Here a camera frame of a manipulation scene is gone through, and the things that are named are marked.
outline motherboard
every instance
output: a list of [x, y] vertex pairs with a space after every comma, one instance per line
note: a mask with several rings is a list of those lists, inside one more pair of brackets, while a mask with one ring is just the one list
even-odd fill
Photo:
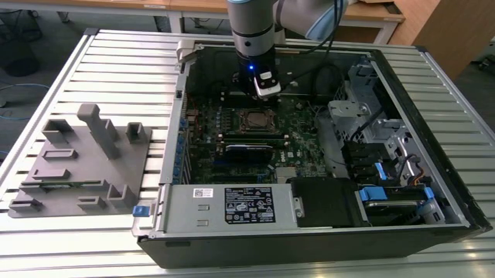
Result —
[[293, 96], [241, 93], [188, 101], [192, 184], [272, 184], [325, 177], [315, 118], [323, 107]]

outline gray floor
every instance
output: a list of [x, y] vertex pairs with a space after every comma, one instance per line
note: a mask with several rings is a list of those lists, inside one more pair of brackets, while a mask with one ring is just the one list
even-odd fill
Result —
[[[77, 44], [84, 29], [97, 27], [112, 30], [156, 31], [153, 17], [119, 16], [71, 13], [71, 22], [61, 24], [55, 12], [40, 12], [37, 19], [44, 37], [32, 43], [32, 48], [41, 62], [37, 73], [24, 78], [9, 77], [0, 70], [0, 81], [8, 83], [40, 83], [51, 85], [65, 60]], [[209, 20], [201, 23], [207, 28], [195, 28], [193, 22], [185, 20], [185, 30], [205, 34], [229, 34], [228, 21]], [[495, 109], [491, 101], [495, 100], [495, 76], [476, 70], [470, 65], [456, 80], [462, 92], [482, 114], [491, 128], [495, 128]], [[8, 106], [0, 108], [0, 115], [15, 118], [29, 117], [40, 103], [45, 91], [43, 88], [15, 87], [0, 91], [1, 97], [8, 100]], [[0, 119], [0, 151], [8, 151], [25, 126], [25, 120]]]

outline barcode sticker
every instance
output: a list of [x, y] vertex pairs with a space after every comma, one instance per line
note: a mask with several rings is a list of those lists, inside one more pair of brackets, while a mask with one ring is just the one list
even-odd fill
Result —
[[167, 7], [164, 5], [144, 5], [145, 8], [151, 9], [165, 9]]
[[212, 188], [195, 188], [193, 198], [213, 198]]

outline slotted metal surface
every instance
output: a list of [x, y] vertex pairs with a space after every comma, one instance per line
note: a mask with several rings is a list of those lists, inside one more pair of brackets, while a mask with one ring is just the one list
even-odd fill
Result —
[[[434, 274], [440, 277], [492, 277], [494, 231], [400, 259], [164, 270], [136, 245], [131, 215], [8, 217], [8, 203], [16, 197], [19, 184], [43, 146], [43, 123], [47, 119], [64, 118], [71, 124], [81, 125], [75, 113], [84, 102], [100, 104], [103, 118], [112, 119], [115, 125], [143, 122], [153, 127], [140, 198], [156, 197], [177, 78], [175, 50], [177, 41], [184, 38], [231, 40], [228, 36], [109, 30], [101, 30], [96, 36], [84, 36], [0, 168], [0, 276], [420, 277]], [[297, 40], [288, 43], [313, 45]], [[431, 58], [408, 46], [377, 47], [359, 43], [336, 43], [336, 46], [379, 48], [383, 51], [460, 177], [495, 225], [494, 135]]]

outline wooden table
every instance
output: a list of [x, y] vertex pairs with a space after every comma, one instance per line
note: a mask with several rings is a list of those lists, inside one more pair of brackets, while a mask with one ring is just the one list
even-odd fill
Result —
[[[173, 33], [183, 33], [183, 18], [185, 17], [228, 18], [225, 0], [144, 0], [124, 2], [112, 2], [111, 0], [5, 0], [0, 2], [0, 8], [167, 16]], [[369, 5], [359, 2], [347, 8], [340, 25], [379, 30], [372, 34], [371, 42], [387, 44], [397, 23], [403, 21], [404, 16], [391, 14], [383, 5]], [[345, 33], [345, 38], [348, 36], [361, 36], [355, 30], [341, 30], [341, 33]]]

